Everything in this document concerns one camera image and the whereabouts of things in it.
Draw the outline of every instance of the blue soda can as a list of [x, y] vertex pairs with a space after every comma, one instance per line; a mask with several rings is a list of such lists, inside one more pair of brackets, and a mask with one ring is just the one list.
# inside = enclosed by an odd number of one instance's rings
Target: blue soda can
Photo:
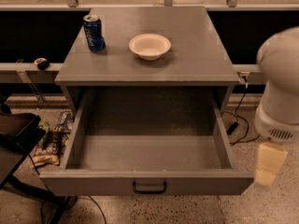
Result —
[[83, 18], [83, 27], [88, 47], [91, 51], [102, 50], [106, 47], [102, 37], [102, 22], [96, 15], [86, 15]]

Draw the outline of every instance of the open drawer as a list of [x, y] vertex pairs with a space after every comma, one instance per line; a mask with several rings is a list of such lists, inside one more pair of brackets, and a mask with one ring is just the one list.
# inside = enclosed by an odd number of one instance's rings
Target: open drawer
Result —
[[56, 195], [241, 194], [253, 173], [234, 168], [210, 87], [93, 87], [84, 92]]

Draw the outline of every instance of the black handle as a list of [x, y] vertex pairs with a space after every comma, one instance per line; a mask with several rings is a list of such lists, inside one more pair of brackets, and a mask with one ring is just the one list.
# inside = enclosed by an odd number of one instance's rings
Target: black handle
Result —
[[136, 182], [133, 182], [133, 191], [136, 194], [163, 194], [166, 192], [167, 185], [166, 182], [163, 182], [163, 189], [161, 190], [138, 190], [136, 188]]

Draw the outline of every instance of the can top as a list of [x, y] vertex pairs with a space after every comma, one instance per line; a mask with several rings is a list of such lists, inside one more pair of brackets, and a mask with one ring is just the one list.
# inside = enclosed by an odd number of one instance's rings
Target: can top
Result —
[[83, 20], [92, 22], [92, 21], [99, 21], [100, 19], [96, 15], [86, 15], [86, 16], [84, 16]]

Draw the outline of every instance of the bowl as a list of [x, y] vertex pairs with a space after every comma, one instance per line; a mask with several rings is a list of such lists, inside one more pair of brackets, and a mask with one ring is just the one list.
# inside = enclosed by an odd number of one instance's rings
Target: bowl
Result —
[[143, 34], [134, 37], [129, 43], [130, 50], [141, 59], [154, 61], [168, 52], [171, 48], [170, 41], [156, 34]]

